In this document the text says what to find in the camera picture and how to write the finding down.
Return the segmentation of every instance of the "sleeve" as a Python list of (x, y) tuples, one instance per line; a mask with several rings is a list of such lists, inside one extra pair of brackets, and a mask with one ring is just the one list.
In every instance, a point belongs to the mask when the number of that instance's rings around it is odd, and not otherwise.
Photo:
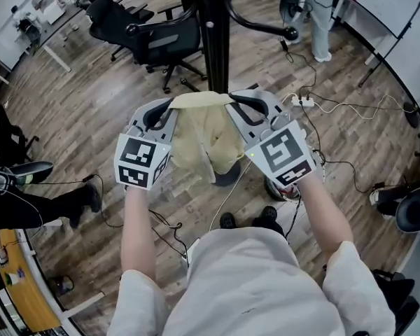
[(169, 310), (163, 292), (146, 275), (127, 270), (120, 280), (108, 336), (161, 335)]
[(367, 331), (371, 336), (393, 336), (395, 316), (356, 247), (343, 241), (327, 265), (323, 292), (342, 318), (347, 335)]

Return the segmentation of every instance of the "pants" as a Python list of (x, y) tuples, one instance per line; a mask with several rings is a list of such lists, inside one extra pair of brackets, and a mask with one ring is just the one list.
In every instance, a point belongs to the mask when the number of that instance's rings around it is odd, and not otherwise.
[(17, 188), (11, 188), (10, 192), (23, 200), (10, 193), (0, 197), (0, 229), (39, 228), (41, 224), (54, 221), (60, 216), (79, 218), (84, 206), (92, 199), (92, 193), (86, 186), (54, 199), (25, 194)]
[(283, 232), (283, 228), (278, 224), (275, 220), (269, 218), (262, 218), (258, 217), (253, 219), (252, 226), (256, 228), (266, 228), (278, 232), (283, 237), (285, 237), (285, 233)]
[(297, 42), (300, 41), (306, 11), (311, 11), (311, 50), (315, 57), (323, 59), (328, 56), (328, 31), (333, 0), (306, 0), (306, 2), (304, 11), (290, 25), (297, 30), (299, 34)]

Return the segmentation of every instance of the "power strip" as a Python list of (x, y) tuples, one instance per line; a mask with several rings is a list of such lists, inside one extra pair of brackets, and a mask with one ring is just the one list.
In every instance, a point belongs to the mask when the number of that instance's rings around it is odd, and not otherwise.
[(311, 97), (300, 98), (298, 96), (293, 96), (293, 99), (291, 101), (293, 105), (297, 107), (314, 107), (314, 100)]

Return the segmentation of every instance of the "white sneaker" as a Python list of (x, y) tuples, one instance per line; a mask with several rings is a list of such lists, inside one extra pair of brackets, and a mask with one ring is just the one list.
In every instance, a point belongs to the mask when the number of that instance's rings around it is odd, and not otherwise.
[(316, 57), (316, 56), (314, 56), (314, 59), (317, 61), (317, 62), (320, 62), (320, 63), (322, 63), (322, 62), (328, 62), (328, 61), (331, 61), (331, 54), (330, 53), (328, 53), (328, 56), (327, 57), (325, 57), (325, 58), (323, 58), (323, 59), (320, 59), (320, 58), (318, 58), (318, 57)]
[(299, 40), (299, 39), (289, 41), (289, 40), (286, 40), (285, 38), (284, 38), (284, 41), (286, 42), (286, 45), (288, 45), (288, 46), (290, 46), (290, 45), (296, 45), (297, 43), (301, 42), (301, 40)]

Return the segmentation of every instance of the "white desk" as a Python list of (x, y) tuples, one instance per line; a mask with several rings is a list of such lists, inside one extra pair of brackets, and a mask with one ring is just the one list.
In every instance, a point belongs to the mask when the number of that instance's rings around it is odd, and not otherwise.
[(369, 41), (375, 49), (374, 54), (365, 62), (365, 64), (369, 64), (375, 55), (385, 55), (390, 50), (392, 44), (403, 37), (407, 25), (419, 7), (420, 0), (339, 0), (332, 14), (330, 28), (333, 26), (341, 10), (344, 10), (342, 21), (354, 20), (356, 13), (360, 15), (362, 11), (366, 11), (381, 24), (385, 28), (386, 33), (376, 38), (376, 41)]

